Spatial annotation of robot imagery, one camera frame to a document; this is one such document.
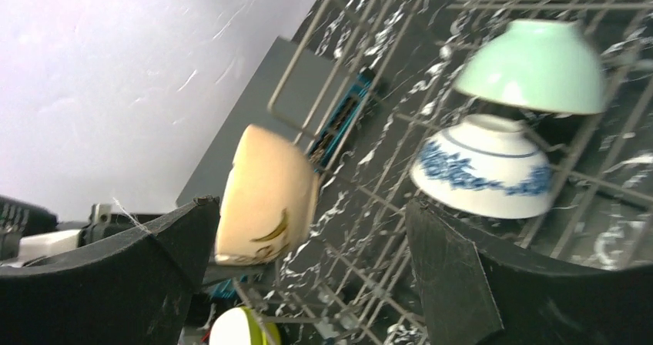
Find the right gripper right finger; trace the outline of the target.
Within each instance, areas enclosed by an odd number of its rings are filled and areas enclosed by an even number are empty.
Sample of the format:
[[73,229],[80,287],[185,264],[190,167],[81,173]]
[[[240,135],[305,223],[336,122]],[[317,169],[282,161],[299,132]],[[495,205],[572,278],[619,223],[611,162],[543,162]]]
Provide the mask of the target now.
[[433,344],[650,344],[652,268],[606,271],[523,249],[424,199],[405,209]]

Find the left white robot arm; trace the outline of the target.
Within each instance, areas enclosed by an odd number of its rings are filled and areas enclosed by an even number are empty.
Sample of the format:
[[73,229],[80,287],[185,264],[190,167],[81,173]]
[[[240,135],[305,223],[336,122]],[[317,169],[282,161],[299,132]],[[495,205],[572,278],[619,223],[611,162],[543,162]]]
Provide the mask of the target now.
[[1,197],[1,265],[22,267],[67,253],[159,217],[151,213],[113,212],[118,203],[91,208],[86,221],[59,220],[43,206]]

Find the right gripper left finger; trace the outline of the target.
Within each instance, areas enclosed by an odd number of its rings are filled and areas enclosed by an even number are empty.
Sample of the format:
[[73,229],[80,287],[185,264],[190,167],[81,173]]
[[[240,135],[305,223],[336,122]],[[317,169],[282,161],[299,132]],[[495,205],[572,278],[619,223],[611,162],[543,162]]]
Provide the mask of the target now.
[[1,270],[3,344],[174,344],[209,263],[219,200]]

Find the cream white round bowl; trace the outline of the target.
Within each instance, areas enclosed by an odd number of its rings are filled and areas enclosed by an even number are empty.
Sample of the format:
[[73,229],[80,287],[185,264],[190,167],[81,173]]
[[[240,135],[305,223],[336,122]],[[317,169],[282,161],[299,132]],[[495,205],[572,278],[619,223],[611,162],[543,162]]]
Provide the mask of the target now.
[[249,125],[226,181],[215,261],[226,266],[270,263],[304,243],[320,177],[285,137]]

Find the blue floral bowl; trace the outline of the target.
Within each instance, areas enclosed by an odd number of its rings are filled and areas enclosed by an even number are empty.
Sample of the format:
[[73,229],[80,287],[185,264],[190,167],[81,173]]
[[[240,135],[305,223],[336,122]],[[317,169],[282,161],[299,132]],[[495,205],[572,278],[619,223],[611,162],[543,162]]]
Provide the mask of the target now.
[[410,178],[424,194],[451,208],[497,219],[527,219],[552,204],[545,153],[514,120],[466,116],[429,137]]

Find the green celadon bowl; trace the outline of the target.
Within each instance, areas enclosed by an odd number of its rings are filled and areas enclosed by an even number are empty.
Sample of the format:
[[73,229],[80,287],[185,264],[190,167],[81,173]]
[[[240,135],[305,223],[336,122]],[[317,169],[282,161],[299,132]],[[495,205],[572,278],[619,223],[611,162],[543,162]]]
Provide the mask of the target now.
[[509,22],[467,61],[453,88],[542,112],[594,115],[607,105],[601,57],[574,22]]

